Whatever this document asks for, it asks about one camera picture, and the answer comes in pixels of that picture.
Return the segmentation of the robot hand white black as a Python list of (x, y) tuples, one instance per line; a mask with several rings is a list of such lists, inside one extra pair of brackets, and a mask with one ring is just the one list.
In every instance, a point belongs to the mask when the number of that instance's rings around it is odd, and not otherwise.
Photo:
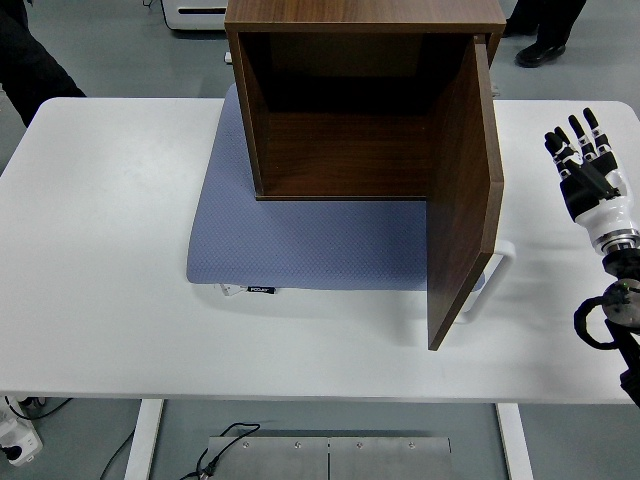
[(596, 253), (637, 249), (639, 227), (632, 220), (634, 205), (628, 177), (606, 133), (590, 108), (583, 110), (589, 127), (568, 117), (578, 144), (559, 127), (545, 134), (545, 148), (560, 176), (560, 190), (572, 221), (584, 228)]

